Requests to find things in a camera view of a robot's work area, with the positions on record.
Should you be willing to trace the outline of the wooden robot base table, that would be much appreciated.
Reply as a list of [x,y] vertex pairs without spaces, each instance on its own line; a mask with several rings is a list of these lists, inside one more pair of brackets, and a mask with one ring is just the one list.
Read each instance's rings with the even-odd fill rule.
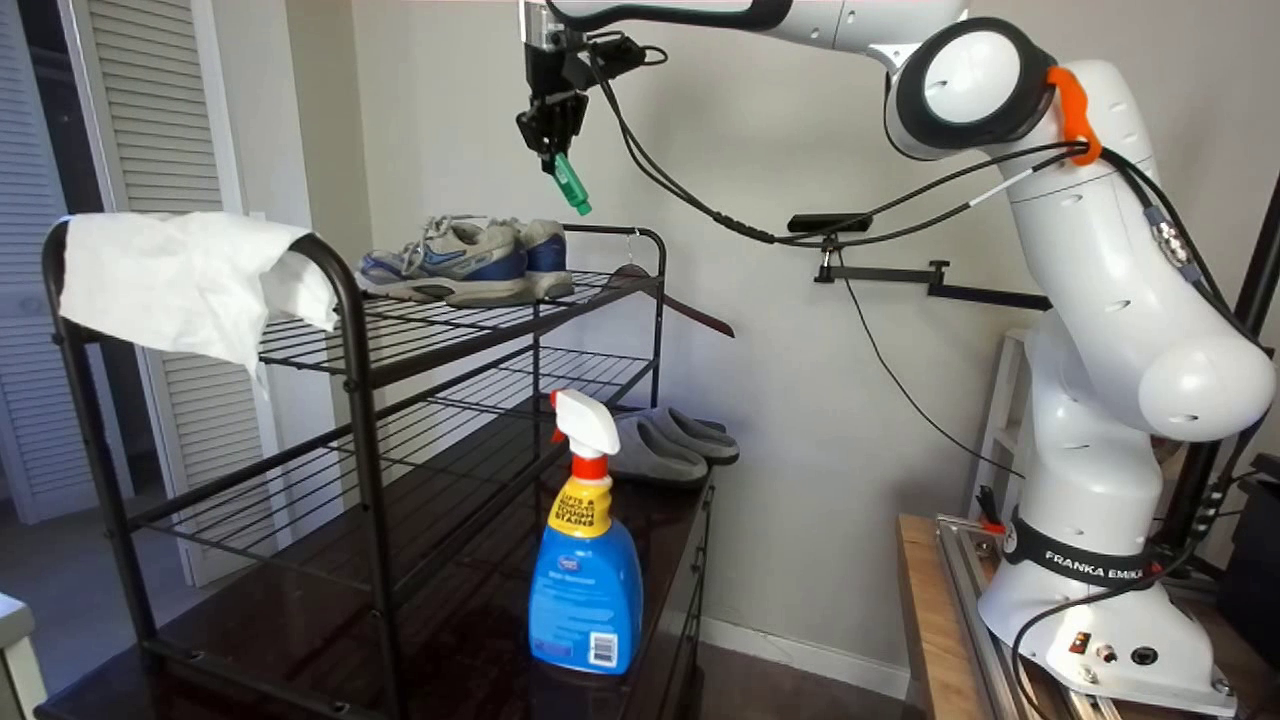
[[950,515],[900,515],[900,595],[911,702],[926,720],[1190,720],[1151,704],[1067,698],[1038,670],[1012,670],[976,615],[992,577],[986,535]]

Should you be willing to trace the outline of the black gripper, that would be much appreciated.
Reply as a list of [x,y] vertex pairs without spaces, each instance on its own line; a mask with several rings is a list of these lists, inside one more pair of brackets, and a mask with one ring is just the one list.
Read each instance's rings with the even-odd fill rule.
[[589,91],[645,62],[646,53],[623,31],[583,36],[551,27],[524,44],[527,108],[515,117],[515,128],[543,173],[557,173],[581,137]]

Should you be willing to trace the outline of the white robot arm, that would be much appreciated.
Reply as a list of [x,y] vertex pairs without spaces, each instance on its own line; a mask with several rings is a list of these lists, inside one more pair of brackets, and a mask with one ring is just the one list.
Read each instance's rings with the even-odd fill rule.
[[1154,586],[1158,442],[1263,420],[1275,370],[1228,317],[1154,185],[1124,78],[1055,62],[963,0],[515,0],[520,133],[566,173],[583,91],[645,62],[616,21],[769,31],[885,65],[885,133],[919,161],[979,149],[1048,312],[1023,339],[1023,493],[979,619],[1073,692],[1228,720],[1206,633]]

